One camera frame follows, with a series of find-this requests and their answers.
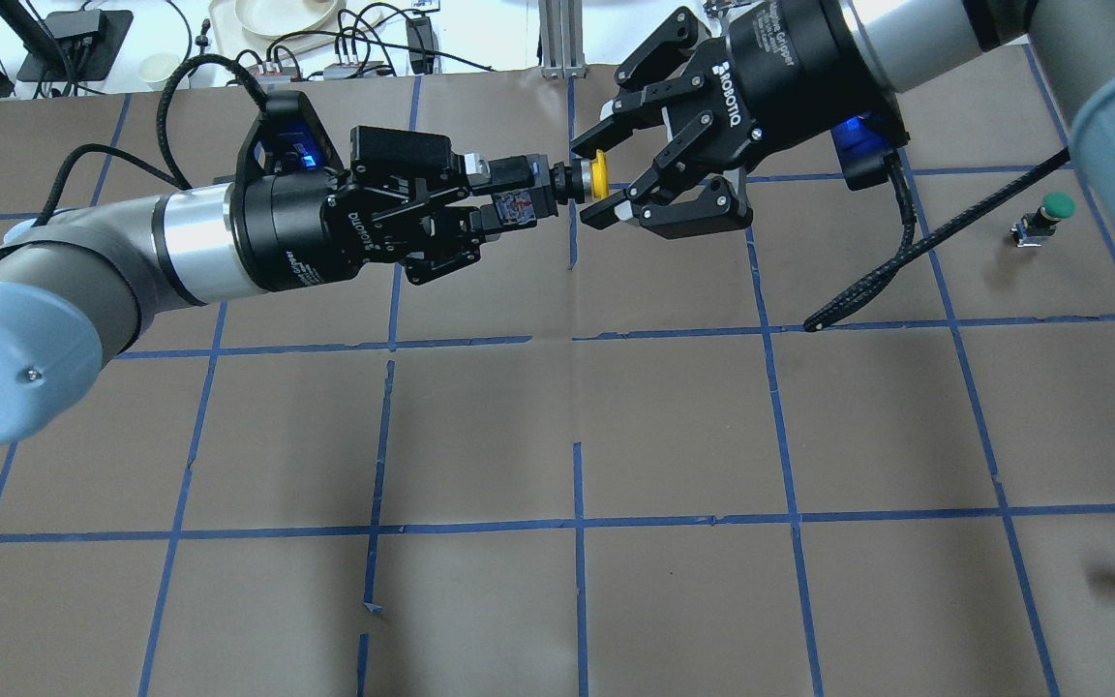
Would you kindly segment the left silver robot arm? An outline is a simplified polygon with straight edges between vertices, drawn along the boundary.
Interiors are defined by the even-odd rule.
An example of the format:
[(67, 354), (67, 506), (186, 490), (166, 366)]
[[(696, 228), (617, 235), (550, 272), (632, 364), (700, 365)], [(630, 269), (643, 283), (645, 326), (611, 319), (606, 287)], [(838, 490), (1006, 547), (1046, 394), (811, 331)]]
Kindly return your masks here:
[(584, 164), (484, 159), (377, 127), (353, 128), (345, 167), (301, 129), (249, 137), (225, 184), (37, 217), (0, 246), (0, 444), (81, 400), (158, 314), (350, 281), (369, 264), (426, 284), (592, 184)]

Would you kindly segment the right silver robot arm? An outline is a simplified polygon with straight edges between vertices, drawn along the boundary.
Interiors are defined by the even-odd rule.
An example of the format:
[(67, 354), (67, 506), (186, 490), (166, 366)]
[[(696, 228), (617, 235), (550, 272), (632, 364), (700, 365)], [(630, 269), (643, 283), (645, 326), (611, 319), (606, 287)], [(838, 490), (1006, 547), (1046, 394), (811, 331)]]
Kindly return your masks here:
[(678, 8), (620, 62), (615, 96), (571, 149), (600, 172), (640, 130), (662, 127), (667, 144), (581, 221), (670, 239), (748, 228), (730, 173), (820, 134), (850, 190), (885, 184), (910, 141), (898, 97), (1016, 40), (1115, 228), (1115, 1), (752, 1), (716, 37)]

